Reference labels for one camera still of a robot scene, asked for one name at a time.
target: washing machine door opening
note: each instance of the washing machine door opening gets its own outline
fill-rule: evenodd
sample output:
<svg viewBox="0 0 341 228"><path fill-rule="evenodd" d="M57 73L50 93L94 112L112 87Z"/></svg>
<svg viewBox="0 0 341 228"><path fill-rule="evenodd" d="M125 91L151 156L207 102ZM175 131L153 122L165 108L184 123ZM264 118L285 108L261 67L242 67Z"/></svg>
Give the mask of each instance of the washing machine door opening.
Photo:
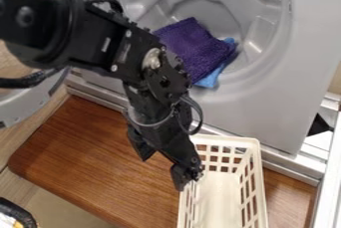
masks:
<svg viewBox="0 0 341 228"><path fill-rule="evenodd" d="M283 46L290 25L290 0L120 0L125 12L143 27L157 30L194 17L215 38L234 38L238 57L224 70L231 74L253 62L280 59L272 46Z"/></svg>

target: black cable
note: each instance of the black cable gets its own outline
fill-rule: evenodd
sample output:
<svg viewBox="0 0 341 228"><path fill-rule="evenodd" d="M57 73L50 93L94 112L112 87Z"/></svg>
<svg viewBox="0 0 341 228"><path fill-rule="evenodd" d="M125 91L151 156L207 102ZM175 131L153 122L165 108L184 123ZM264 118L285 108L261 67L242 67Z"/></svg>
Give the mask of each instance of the black cable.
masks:
<svg viewBox="0 0 341 228"><path fill-rule="evenodd" d="M116 13L122 14L124 12L120 2L118 2L117 0L86 0L86 3L90 3L90 4L109 3L111 7L110 13L116 12Z"/></svg>
<svg viewBox="0 0 341 228"><path fill-rule="evenodd" d="M0 89L30 89L59 73L63 68L40 71L18 79L0 78Z"/></svg>

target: screw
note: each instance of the screw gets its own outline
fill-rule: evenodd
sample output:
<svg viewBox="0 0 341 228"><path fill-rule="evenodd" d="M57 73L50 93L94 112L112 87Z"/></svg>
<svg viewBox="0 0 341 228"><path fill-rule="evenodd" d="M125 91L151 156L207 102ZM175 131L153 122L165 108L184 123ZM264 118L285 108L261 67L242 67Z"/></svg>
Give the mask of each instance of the screw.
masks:
<svg viewBox="0 0 341 228"><path fill-rule="evenodd" d="M23 27L30 27L34 22L34 11L30 7L21 7L17 14L17 23Z"/></svg>
<svg viewBox="0 0 341 228"><path fill-rule="evenodd" d="M119 67L117 65L112 65L112 72L114 73Z"/></svg>
<svg viewBox="0 0 341 228"><path fill-rule="evenodd" d="M5 1L0 0L0 16L2 16L5 13Z"/></svg>
<svg viewBox="0 0 341 228"><path fill-rule="evenodd" d="M159 59L153 60L152 63L151 63L151 68L153 70L158 69L160 66L161 66L161 63L160 63Z"/></svg>
<svg viewBox="0 0 341 228"><path fill-rule="evenodd" d="M128 31L126 32L126 37L127 37L127 38L131 38L132 35L133 35L133 33L132 33L131 30L128 30Z"/></svg>

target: blue cloth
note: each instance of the blue cloth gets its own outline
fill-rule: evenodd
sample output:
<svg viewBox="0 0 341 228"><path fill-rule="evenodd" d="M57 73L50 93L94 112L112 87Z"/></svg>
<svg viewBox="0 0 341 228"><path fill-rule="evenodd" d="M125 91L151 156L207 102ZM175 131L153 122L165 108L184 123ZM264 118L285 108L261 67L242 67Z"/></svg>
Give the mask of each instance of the blue cloth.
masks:
<svg viewBox="0 0 341 228"><path fill-rule="evenodd" d="M234 44L234 39L232 38L226 38L223 40L223 42L227 44ZM216 86L217 83L217 78L220 75L220 73L225 69L225 67L231 62L231 59L228 59L224 62L222 62L221 65L219 65L218 68L216 68L211 74L203 78L202 80L198 81L195 83L196 86L203 87L203 88L208 88L208 89L213 89Z"/></svg>

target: wire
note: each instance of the wire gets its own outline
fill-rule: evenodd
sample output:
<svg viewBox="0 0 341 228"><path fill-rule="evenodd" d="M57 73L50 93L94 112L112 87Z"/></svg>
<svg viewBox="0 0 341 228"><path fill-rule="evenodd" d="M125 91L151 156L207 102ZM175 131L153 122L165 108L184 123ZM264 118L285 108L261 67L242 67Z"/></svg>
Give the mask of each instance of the wire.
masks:
<svg viewBox="0 0 341 228"><path fill-rule="evenodd" d="M18 79L0 78L0 89L30 89L37 87L46 79L56 75L63 68L40 71Z"/></svg>

